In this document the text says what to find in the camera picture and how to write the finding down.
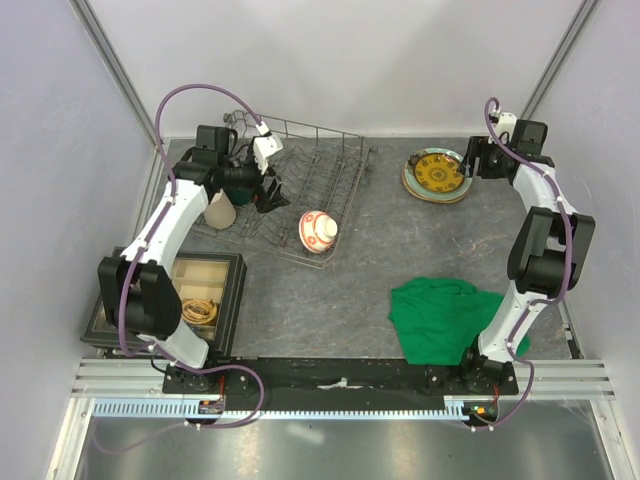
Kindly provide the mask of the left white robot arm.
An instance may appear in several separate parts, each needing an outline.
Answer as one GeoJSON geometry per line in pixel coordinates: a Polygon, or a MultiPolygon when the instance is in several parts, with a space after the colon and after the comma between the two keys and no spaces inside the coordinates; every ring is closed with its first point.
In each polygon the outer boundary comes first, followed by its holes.
{"type": "Polygon", "coordinates": [[[185,382],[208,393],[219,382],[218,367],[207,361],[208,343],[182,319],[182,302],[170,278],[174,260],[192,225],[215,195],[226,188],[250,188],[256,207],[269,212],[285,204],[280,186],[262,187],[275,171],[269,159],[283,149],[265,122],[256,126],[249,161],[235,166],[207,150],[203,160],[183,159],[169,166],[162,200],[136,239],[118,256],[105,257],[98,279],[106,319],[118,331],[127,356],[156,347],[185,368],[185,382]]]}

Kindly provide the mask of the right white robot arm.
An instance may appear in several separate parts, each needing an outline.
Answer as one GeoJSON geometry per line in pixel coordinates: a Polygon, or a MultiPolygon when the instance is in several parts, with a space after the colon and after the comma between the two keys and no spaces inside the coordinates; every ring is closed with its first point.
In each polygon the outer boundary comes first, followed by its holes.
{"type": "Polygon", "coordinates": [[[470,138],[462,169],[508,180],[527,215],[508,257],[507,292],[457,371],[460,386],[473,394],[512,381],[519,345],[538,315],[575,287],[595,231],[594,218],[568,202],[542,153],[546,124],[498,111],[486,123],[488,136],[470,138]]]}

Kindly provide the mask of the mint green flower plate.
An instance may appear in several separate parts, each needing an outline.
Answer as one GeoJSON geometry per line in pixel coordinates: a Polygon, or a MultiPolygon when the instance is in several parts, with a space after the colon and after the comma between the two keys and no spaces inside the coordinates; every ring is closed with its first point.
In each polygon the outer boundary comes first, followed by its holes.
{"type": "Polygon", "coordinates": [[[452,204],[469,192],[472,179],[459,167],[462,156],[444,148],[425,148],[413,153],[405,163],[401,180],[414,197],[431,203],[452,204]]]}

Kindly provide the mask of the yellow patterned plate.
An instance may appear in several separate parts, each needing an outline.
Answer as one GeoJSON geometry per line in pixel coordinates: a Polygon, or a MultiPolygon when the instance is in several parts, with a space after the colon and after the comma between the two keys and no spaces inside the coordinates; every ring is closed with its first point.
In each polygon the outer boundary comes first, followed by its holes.
{"type": "Polygon", "coordinates": [[[420,157],[413,166],[418,184],[430,192],[450,193],[464,183],[459,172],[459,161],[442,153],[429,153],[420,157]]]}

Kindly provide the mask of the beige bird plate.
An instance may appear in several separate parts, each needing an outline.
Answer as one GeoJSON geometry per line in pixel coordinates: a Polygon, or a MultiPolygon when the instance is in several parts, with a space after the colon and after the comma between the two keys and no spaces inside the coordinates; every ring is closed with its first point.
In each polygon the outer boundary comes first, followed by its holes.
{"type": "Polygon", "coordinates": [[[468,191],[466,190],[465,192],[463,192],[461,195],[458,195],[452,199],[444,199],[444,198],[434,198],[433,196],[429,197],[429,196],[425,196],[422,195],[420,193],[418,193],[413,187],[411,187],[409,184],[407,183],[403,183],[404,188],[407,190],[407,192],[412,195],[413,197],[422,200],[422,201],[426,201],[429,203],[433,203],[433,204],[455,204],[458,202],[461,202],[462,200],[465,199],[465,197],[468,195],[468,191]]]}

